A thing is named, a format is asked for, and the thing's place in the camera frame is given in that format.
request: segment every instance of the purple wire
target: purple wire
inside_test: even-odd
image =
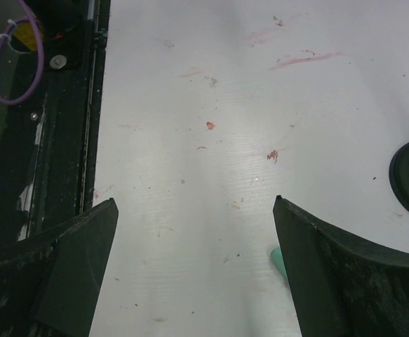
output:
[[[6,98],[3,98],[0,95],[0,102],[6,105],[16,105],[19,103],[24,102],[28,97],[30,97],[33,92],[36,90],[36,87],[39,85],[39,82],[41,81],[42,78],[42,73],[43,73],[43,45],[42,45],[42,36],[41,33],[39,32],[39,28],[37,27],[36,19],[33,16],[33,13],[30,11],[30,9],[27,7],[27,5],[23,2],[23,0],[18,0],[19,4],[22,6],[23,10],[25,11],[25,14],[27,15],[26,18],[20,18],[15,21],[17,25],[19,25],[22,22],[29,21],[31,24],[31,27],[34,32],[34,38],[36,39],[36,44],[37,44],[37,71],[36,71],[36,76],[34,77],[33,83],[31,83],[31,86],[29,86],[28,90],[26,93],[21,95],[19,98],[16,98],[14,100],[8,100]],[[14,24],[10,23],[3,34],[10,34],[13,31]],[[2,36],[0,38],[0,54],[1,54],[1,49],[3,49],[3,46],[6,42],[7,37]]]

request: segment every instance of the purple cable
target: purple cable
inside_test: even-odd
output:
[[[30,9],[27,7],[27,5],[23,2],[23,0],[18,0],[19,4],[22,6],[23,10],[25,11],[25,14],[27,15],[26,18],[20,18],[15,21],[15,23],[18,25],[22,22],[29,21],[31,24],[31,27],[34,32],[34,38],[36,39],[36,44],[37,44],[37,71],[36,71],[36,76],[34,77],[33,83],[31,83],[31,86],[29,86],[28,90],[26,93],[21,95],[19,98],[16,98],[15,100],[7,100],[6,98],[1,97],[0,95],[0,102],[6,105],[16,105],[19,103],[24,102],[28,97],[30,97],[33,92],[36,90],[36,87],[39,85],[39,82],[41,81],[42,78],[42,73],[43,73],[43,45],[42,45],[42,37],[41,33],[39,32],[39,28],[37,27],[36,19],[33,16],[33,13],[31,13]],[[14,28],[14,24],[10,23],[3,34],[9,35]],[[6,39],[8,38],[6,35],[1,36],[0,38],[0,54],[1,54],[1,49],[3,48],[3,45],[5,44]]]

